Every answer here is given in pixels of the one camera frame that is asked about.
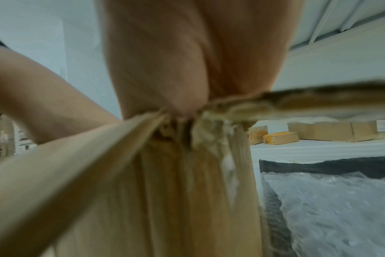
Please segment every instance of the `bubble wrap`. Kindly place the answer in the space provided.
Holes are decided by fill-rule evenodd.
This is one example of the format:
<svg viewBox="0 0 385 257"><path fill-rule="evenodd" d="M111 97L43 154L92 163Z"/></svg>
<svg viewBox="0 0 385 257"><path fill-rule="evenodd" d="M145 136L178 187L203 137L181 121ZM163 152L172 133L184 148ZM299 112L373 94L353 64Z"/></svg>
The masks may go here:
<svg viewBox="0 0 385 257"><path fill-rule="evenodd" d="M262 178L272 247L282 247L280 256L295 256L293 250L299 257L385 257L385 178L358 172ZM273 193L279 202L268 196ZM270 206L279 203L280 214Z"/></svg>

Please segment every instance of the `ceiling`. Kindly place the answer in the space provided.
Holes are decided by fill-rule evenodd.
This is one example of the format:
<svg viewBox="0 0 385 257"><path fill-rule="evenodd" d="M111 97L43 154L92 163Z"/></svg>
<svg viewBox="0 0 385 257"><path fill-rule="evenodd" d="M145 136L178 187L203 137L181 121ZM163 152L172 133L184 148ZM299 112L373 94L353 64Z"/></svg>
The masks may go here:
<svg viewBox="0 0 385 257"><path fill-rule="evenodd" d="M18 0L43 7L66 22L95 32L93 0ZM385 0L305 0L292 49L323 40L385 16Z"/></svg>

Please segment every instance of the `wall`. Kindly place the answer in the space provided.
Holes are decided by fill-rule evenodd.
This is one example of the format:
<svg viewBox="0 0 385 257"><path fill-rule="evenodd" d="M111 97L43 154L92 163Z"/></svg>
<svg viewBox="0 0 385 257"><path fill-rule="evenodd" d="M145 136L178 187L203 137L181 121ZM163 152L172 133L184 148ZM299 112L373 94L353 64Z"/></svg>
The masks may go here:
<svg viewBox="0 0 385 257"><path fill-rule="evenodd" d="M0 0L0 40L57 74L67 70L63 22L44 9Z"/></svg>
<svg viewBox="0 0 385 257"><path fill-rule="evenodd" d="M273 90L385 79L385 24L357 29L359 33L350 30L337 40L322 40L315 43L318 47L289 56Z"/></svg>
<svg viewBox="0 0 385 257"><path fill-rule="evenodd" d="M103 108L121 117L104 58L92 48L93 35L64 23L68 82Z"/></svg>

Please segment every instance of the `skin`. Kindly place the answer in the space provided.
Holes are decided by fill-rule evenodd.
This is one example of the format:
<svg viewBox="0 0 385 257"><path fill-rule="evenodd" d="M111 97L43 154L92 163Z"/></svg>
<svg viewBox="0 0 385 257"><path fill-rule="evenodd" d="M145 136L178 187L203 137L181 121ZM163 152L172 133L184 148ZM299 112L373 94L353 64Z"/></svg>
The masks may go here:
<svg viewBox="0 0 385 257"><path fill-rule="evenodd" d="M95 0L124 118L270 90L303 0ZM40 64L0 47L0 113L41 144L119 120Z"/></svg>

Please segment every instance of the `open cardboard box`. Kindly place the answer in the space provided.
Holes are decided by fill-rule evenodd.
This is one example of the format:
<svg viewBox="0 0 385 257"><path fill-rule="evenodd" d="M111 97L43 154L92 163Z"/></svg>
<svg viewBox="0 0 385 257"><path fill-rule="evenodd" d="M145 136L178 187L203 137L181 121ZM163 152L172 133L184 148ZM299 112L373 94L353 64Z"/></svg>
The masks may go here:
<svg viewBox="0 0 385 257"><path fill-rule="evenodd" d="M385 82L356 83L217 102L192 120L146 113L40 145L0 165L0 256L50 245L58 257L269 256L243 127L382 110Z"/></svg>

